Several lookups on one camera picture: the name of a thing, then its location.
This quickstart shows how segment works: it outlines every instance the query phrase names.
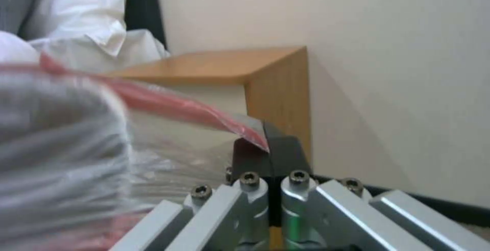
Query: hex socket screw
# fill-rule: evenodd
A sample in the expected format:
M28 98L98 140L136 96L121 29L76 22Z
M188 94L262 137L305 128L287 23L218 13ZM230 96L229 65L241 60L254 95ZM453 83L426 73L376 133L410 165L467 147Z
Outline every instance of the hex socket screw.
M247 171L240 175L240 188L242 191L250 192L259 188L259 174L255 171Z
M340 183L358 197L363 196L364 185L361 183L361 181L355 178L344 178L340 181Z

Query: clear plastic film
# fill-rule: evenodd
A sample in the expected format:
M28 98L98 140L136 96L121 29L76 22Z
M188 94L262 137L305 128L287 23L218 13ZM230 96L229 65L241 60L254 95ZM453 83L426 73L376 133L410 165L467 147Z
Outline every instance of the clear plastic film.
M230 132L268 150L258 120L162 87L0 66L0 249L109 249L161 200L223 183Z

